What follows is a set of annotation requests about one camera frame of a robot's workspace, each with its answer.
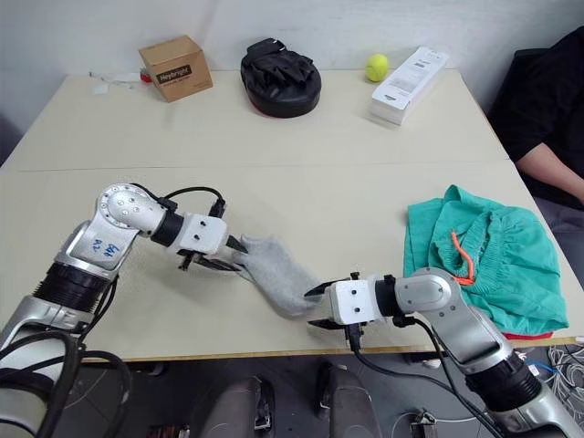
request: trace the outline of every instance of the gray sock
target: gray sock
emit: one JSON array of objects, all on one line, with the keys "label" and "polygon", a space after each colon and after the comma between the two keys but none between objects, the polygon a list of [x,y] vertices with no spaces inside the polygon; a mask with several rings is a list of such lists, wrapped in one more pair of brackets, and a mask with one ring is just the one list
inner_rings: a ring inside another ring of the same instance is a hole
[{"label": "gray sock", "polygon": [[234,251],[234,262],[245,268],[239,275],[255,283],[278,313],[296,317],[318,304],[319,297],[304,298],[304,294],[321,282],[292,260],[275,237],[242,235],[241,243],[249,254]]}]

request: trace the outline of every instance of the green fabric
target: green fabric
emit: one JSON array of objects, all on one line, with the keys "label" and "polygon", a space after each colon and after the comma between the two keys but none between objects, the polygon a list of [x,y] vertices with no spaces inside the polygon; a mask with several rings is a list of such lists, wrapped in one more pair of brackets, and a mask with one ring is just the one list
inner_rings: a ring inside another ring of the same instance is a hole
[{"label": "green fabric", "polygon": [[464,301],[481,308],[505,333],[535,336],[568,326],[556,250],[536,216],[473,196],[452,185],[443,199],[410,205],[403,274],[440,267],[467,277],[455,231],[474,262]]}]

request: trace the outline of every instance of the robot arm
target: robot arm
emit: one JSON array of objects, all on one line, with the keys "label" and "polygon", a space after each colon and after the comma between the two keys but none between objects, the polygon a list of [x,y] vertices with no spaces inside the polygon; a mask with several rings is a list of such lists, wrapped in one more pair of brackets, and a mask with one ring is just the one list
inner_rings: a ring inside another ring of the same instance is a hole
[{"label": "robot arm", "polygon": [[45,412],[63,365],[37,372],[15,371],[60,357],[65,346],[62,340],[43,339],[3,358],[2,350],[46,330],[64,333],[80,344],[97,318],[96,305],[115,283],[137,235],[183,256],[179,266],[183,270],[192,262],[216,270],[238,270],[208,258],[224,245],[238,251],[245,248],[227,234],[221,219],[224,199],[217,191],[207,190],[218,195],[209,214],[177,214],[176,203],[134,184],[114,184],[99,195],[91,221],[68,238],[45,279],[22,299],[0,333],[0,436],[50,436]]},{"label": "robot arm", "polygon": [[[353,333],[360,333],[361,324],[385,317],[393,317],[398,327],[405,327],[405,316],[418,312],[431,323],[465,375],[467,386],[483,399],[489,415],[504,430],[533,432],[529,436],[584,437],[560,401],[531,374],[491,320],[464,303],[460,286],[450,274],[428,267],[408,278],[358,280],[351,276],[307,293],[323,295],[329,315],[311,324],[325,329],[353,327],[358,329]],[[545,429],[554,432],[538,434]],[[559,431],[563,435],[552,434]]]}]

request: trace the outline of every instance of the orange drawstring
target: orange drawstring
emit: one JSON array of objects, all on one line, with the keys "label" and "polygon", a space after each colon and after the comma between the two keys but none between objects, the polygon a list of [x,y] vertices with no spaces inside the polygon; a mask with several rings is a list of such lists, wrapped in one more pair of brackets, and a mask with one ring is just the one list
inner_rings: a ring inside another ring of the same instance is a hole
[{"label": "orange drawstring", "polygon": [[473,264],[473,259],[463,250],[463,248],[458,243],[458,237],[456,237],[455,231],[453,231],[452,237],[454,246],[468,264],[468,278],[461,278],[459,276],[455,276],[454,279],[458,282],[458,284],[462,286],[472,286],[475,283],[475,265]]}]

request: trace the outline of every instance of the brown box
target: brown box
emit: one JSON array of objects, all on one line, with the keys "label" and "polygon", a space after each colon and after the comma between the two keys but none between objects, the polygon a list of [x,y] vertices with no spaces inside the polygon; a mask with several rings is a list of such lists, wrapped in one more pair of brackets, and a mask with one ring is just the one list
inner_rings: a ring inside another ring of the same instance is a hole
[{"label": "brown box", "polygon": [[141,48],[140,55],[169,102],[213,86],[203,50],[187,35]]}]

